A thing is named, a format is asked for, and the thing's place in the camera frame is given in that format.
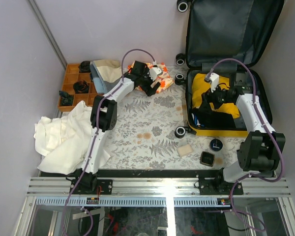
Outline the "yellow garment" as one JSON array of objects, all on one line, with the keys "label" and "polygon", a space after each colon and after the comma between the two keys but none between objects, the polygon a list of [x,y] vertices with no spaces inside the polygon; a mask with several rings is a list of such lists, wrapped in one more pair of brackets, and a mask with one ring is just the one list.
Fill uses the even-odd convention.
[{"label": "yellow garment", "polygon": [[[192,82],[192,108],[199,108],[202,104],[201,95],[210,89],[210,84],[205,82],[205,74],[198,73]],[[213,103],[210,103],[210,107],[215,112],[227,113],[232,115],[233,118],[239,118],[239,110],[233,103],[225,103],[220,108],[215,109]]]}]

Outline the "black graphic t-shirt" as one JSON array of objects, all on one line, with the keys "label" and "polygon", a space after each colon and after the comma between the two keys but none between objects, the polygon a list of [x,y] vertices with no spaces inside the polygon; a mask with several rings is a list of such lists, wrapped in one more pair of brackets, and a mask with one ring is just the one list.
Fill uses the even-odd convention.
[{"label": "black graphic t-shirt", "polygon": [[236,125],[231,114],[215,112],[208,104],[188,108],[192,124],[207,129],[231,130]]}]

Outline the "orange floral fabric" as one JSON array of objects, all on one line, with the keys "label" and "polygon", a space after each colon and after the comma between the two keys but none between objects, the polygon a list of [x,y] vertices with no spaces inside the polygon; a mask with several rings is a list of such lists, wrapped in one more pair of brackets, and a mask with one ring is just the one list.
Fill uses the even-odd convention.
[{"label": "orange floral fabric", "polygon": [[[147,66],[151,69],[153,64],[152,63],[149,63],[149,62],[146,62]],[[131,65],[128,65],[127,69],[131,69],[134,65],[134,62],[131,64]],[[162,69],[162,74],[159,75],[155,81],[152,83],[152,87],[154,85],[156,85],[156,83],[160,83],[160,86],[159,88],[156,90],[156,93],[161,93],[163,91],[165,91],[166,89],[168,89],[173,83],[174,83],[174,79],[169,75],[169,72],[168,72],[168,69],[167,67],[165,66],[164,63],[160,63],[160,64],[157,64],[158,67],[160,67]],[[140,90],[140,91],[143,91],[143,89],[138,86],[135,88],[136,90]]]}]

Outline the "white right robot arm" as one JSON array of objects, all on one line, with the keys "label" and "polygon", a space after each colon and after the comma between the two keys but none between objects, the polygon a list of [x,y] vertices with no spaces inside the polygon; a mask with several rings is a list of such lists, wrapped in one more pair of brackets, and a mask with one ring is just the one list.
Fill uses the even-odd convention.
[{"label": "white right robot arm", "polygon": [[230,89],[209,89],[202,94],[200,111],[212,114],[212,108],[220,108],[223,104],[235,104],[244,120],[248,135],[237,150],[237,161],[223,169],[223,177],[214,182],[215,190],[225,194],[232,188],[232,182],[239,182],[247,177],[257,177],[265,181],[264,173],[281,168],[276,181],[282,178],[285,163],[282,150],[285,136],[277,133],[268,122],[260,106],[256,88],[246,92],[243,87],[235,86]]}]

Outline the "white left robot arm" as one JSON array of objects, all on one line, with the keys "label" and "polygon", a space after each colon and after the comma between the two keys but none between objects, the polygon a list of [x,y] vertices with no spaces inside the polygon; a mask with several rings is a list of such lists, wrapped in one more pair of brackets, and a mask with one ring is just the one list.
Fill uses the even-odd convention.
[{"label": "white left robot arm", "polygon": [[162,69],[157,66],[156,61],[152,62],[152,67],[135,61],[133,67],[122,75],[120,81],[108,93],[95,97],[90,115],[91,140],[81,165],[84,172],[95,174],[99,170],[104,156],[104,143],[117,123],[118,103],[136,87],[140,87],[147,96],[156,94],[160,83],[154,81],[160,74]]}]

